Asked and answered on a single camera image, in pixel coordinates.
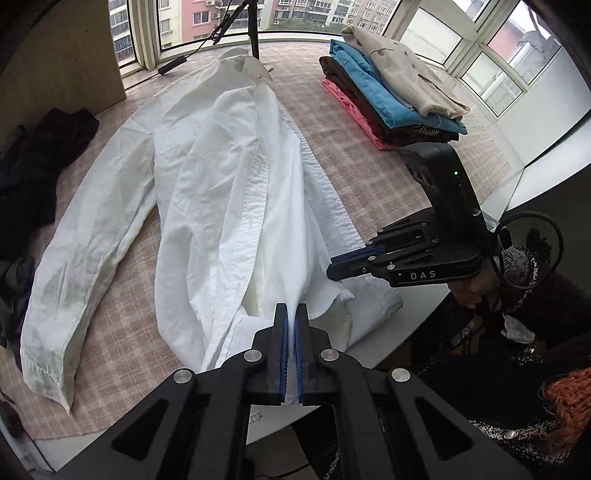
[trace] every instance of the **blue shirt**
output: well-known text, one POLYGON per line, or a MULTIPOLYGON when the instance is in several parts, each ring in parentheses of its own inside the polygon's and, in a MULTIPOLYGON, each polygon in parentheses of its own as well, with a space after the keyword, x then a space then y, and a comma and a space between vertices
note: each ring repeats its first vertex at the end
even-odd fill
POLYGON ((372 62, 359 50, 343 41, 331 40, 330 55, 345 69, 388 128, 427 125, 448 132, 467 134, 466 127, 460 121, 438 113, 421 116, 416 110, 401 104, 384 86, 372 62))

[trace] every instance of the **pink garment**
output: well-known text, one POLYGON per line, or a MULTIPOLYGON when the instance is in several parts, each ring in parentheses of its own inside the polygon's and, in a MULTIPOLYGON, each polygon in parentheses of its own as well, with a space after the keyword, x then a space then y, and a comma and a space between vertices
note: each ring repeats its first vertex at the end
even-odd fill
POLYGON ((367 119, 361 114, 357 106, 347 97, 339 87, 337 87, 329 79, 321 80, 322 85, 339 101, 345 110, 349 113, 353 120, 363 129, 365 134, 371 140, 371 143, 375 145, 378 150, 396 150, 398 147, 389 143, 384 143, 378 137, 374 135, 369 126, 367 119))

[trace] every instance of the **shirt sleeve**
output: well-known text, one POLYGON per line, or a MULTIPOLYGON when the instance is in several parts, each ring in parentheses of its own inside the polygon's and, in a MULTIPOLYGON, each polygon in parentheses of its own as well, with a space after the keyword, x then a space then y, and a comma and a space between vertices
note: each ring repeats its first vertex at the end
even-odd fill
POLYGON ((132 116, 61 219, 35 273, 22 329, 25 383, 68 412, 86 329, 155 204, 153 134, 132 116))

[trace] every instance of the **tripod leg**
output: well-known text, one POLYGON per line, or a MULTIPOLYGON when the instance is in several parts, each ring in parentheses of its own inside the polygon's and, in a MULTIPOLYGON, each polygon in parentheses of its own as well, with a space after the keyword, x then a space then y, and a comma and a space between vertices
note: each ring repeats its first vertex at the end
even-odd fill
POLYGON ((258 17, 257 2, 250 0, 248 2, 248 36, 251 38, 252 56, 259 59, 258 53, 258 17))

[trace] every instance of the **beige sweater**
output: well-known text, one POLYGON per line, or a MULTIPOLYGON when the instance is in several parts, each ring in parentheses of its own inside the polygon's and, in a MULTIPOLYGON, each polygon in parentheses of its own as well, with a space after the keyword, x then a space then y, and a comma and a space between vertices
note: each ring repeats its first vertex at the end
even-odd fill
POLYGON ((345 27, 341 35, 372 60, 392 94, 421 116, 432 112, 459 119, 470 110, 406 45, 359 27, 345 27))

